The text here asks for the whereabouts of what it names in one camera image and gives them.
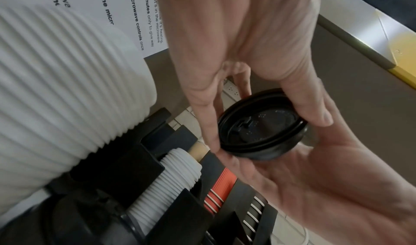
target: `hand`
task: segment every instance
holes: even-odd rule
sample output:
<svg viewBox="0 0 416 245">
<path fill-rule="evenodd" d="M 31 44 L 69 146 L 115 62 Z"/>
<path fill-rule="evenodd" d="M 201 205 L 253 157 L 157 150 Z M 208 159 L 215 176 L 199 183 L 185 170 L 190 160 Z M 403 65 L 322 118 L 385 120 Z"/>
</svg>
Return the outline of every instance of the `hand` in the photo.
<svg viewBox="0 0 416 245">
<path fill-rule="evenodd" d="M 416 189 L 367 149 L 325 94 L 334 124 L 315 127 L 315 148 L 299 144 L 271 161 L 217 156 L 242 181 L 335 245 L 416 244 Z"/>
<path fill-rule="evenodd" d="M 244 98 L 250 67 L 278 82 L 310 123 L 332 124 L 310 51 L 320 0 L 158 1 L 179 81 L 214 153 L 223 80 L 233 76 Z"/>
</svg>

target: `gray wall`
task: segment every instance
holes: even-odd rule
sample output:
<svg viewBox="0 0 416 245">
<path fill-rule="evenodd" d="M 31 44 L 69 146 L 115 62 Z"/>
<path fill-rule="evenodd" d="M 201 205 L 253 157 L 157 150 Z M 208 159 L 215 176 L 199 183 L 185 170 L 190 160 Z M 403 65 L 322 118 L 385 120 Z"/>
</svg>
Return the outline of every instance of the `gray wall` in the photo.
<svg viewBox="0 0 416 245">
<path fill-rule="evenodd" d="M 357 137 L 416 185 L 416 90 L 320 26 L 312 59 Z M 253 92 L 272 86 L 252 77 Z"/>
</svg>

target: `black organizer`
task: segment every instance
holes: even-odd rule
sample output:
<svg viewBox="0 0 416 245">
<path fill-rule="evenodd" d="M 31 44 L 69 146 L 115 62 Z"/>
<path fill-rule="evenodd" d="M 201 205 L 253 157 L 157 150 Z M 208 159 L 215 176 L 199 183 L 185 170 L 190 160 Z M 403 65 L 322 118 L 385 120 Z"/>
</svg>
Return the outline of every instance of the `black organizer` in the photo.
<svg viewBox="0 0 416 245">
<path fill-rule="evenodd" d="M 47 190 L 53 197 L 62 197 L 79 189 L 99 189 L 126 210 L 163 172 L 164 167 L 159 161 L 171 149 L 182 148 L 187 151 L 197 141 L 184 126 L 176 131 L 172 129 L 166 123 L 169 117 L 170 113 L 166 109 L 160 109 L 96 153 L 91 153 L 70 172 L 53 180 L 46 187 Z M 253 243 L 249 242 L 242 221 L 250 208 L 255 191 L 237 180 L 223 206 L 214 216 L 205 209 L 204 200 L 224 166 L 211 152 L 202 159 L 201 165 L 200 180 L 191 191 L 184 189 L 180 193 L 150 233 L 143 237 L 142 243 L 270 244 L 270 234 L 277 212 L 266 205 Z"/>
</svg>

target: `tiled wall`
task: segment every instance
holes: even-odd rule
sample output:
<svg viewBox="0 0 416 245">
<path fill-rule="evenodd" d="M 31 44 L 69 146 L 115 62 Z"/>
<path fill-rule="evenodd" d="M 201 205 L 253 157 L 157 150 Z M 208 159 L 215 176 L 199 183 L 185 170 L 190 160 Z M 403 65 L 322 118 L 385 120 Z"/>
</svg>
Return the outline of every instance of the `tiled wall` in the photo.
<svg viewBox="0 0 416 245">
<path fill-rule="evenodd" d="M 230 81 L 227 81 L 227 85 L 234 85 Z M 224 108 L 229 108 L 235 103 L 235 100 L 227 94 L 226 91 L 222 92 L 222 101 Z M 201 142 L 204 142 L 201 134 L 201 128 L 199 127 L 198 121 L 191 107 L 188 107 L 185 111 L 180 113 L 169 125 L 173 129 L 178 129 L 180 126 L 186 126 Z M 286 245 L 297 245 L 303 241 L 303 228 L 291 218 L 287 217 L 282 211 L 278 209 L 278 216 L 273 229 L 273 236 L 271 238 L 272 245 L 286 244 Z M 318 235 L 310 233 L 310 245 L 331 245 Z"/>
</svg>

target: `white paper sign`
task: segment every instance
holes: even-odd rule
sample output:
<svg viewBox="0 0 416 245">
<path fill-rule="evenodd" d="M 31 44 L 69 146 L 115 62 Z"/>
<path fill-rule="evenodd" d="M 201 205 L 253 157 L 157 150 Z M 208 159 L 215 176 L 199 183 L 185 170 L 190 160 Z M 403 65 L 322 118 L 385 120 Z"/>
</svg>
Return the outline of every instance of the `white paper sign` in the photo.
<svg viewBox="0 0 416 245">
<path fill-rule="evenodd" d="M 147 57 L 168 48 L 156 0 L 0 0 L 0 4 L 54 5 L 110 23 L 122 30 Z"/>
</svg>

